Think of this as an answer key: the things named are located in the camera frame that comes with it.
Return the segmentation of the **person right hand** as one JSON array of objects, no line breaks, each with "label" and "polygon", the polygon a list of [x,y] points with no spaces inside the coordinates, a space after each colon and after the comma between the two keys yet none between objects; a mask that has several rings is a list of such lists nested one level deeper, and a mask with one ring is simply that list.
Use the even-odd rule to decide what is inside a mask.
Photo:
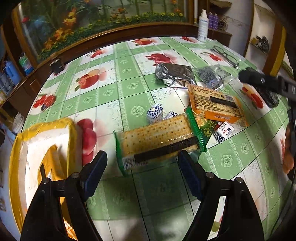
[{"label": "person right hand", "polygon": [[285,151],[283,154],[282,168],[284,173],[288,174],[294,166],[293,155],[290,151],[291,146],[291,130],[290,124],[287,125],[287,129],[285,131]]}]

